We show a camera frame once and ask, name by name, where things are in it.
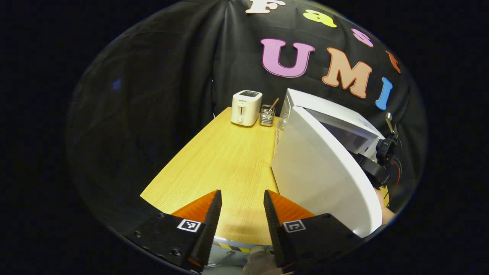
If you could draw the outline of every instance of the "person's hand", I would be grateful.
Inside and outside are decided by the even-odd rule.
[[[395,214],[390,209],[385,207],[384,194],[382,194],[382,191],[377,190],[375,188],[374,188],[374,190],[375,190],[375,193],[377,194],[378,201],[380,202],[380,207],[382,208],[382,225],[385,225],[385,224],[389,223],[392,220],[392,218],[394,218]]]

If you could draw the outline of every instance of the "table surface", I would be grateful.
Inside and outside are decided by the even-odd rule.
[[[173,213],[220,189],[216,236],[272,245],[263,199],[266,189],[278,193],[271,170],[277,123],[275,117],[271,127],[261,126],[259,120],[250,127],[236,125],[228,107],[180,150],[141,197],[160,211]]]

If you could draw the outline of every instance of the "microwave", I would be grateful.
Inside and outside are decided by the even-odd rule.
[[[377,162],[381,139],[359,113],[287,89],[271,163],[280,195],[314,215],[330,213],[359,237],[368,236],[380,227],[382,210],[351,152]]]

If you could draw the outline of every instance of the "black fabric curtain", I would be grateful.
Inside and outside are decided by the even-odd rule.
[[[398,59],[398,73],[386,54],[394,51],[339,15],[320,11],[335,28],[307,19],[305,10],[318,7],[306,1],[289,0],[268,14],[246,13],[251,4],[178,2],[117,37],[81,77],[68,114],[68,157],[82,197],[105,224],[124,234],[152,214],[139,194],[213,114],[231,106],[236,92],[262,92],[263,103],[283,99],[287,88],[307,92],[360,113],[387,135],[385,111],[375,105],[384,77],[393,85],[387,111],[402,140],[397,154],[403,173],[398,187],[389,186],[390,207],[403,207],[427,151],[424,106],[408,68]],[[375,46],[359,43],[352,28],[368,34]],[[268,72],[262,39],[287,43],[280,54],[285,67],[295,64],[293,43],[313,46],[305,73],[285,78]],[[365,98],[323,83],[331,63],[328,47],[343,51],[352,67],[364,62],[372,68]]]

